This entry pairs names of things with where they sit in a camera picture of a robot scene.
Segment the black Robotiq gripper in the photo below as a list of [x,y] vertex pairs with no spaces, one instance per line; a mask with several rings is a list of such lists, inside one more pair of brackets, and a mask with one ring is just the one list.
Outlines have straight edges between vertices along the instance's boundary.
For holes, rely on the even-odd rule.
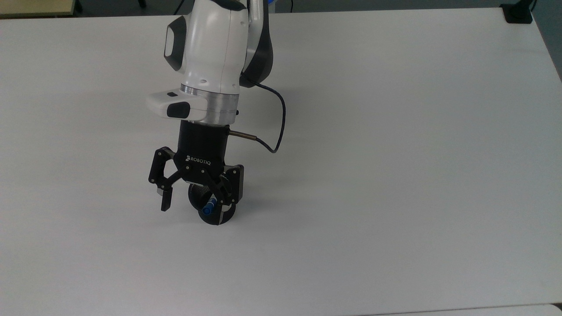
[[[210,126],[182,120],[177,152],[168,147],[155,150],[148,180],[161,192],[161,211],[170,208],[173,184],[185,177],[189,170],[196,176],[203,175],[206,188],[203,196],[214,198],[216,205],[231,206],[240,202],[245,168],[243,165],[225,166],[229,132],[229,125]],[[174,160],[177,171],[166,177],[165,166],[170,160]]]

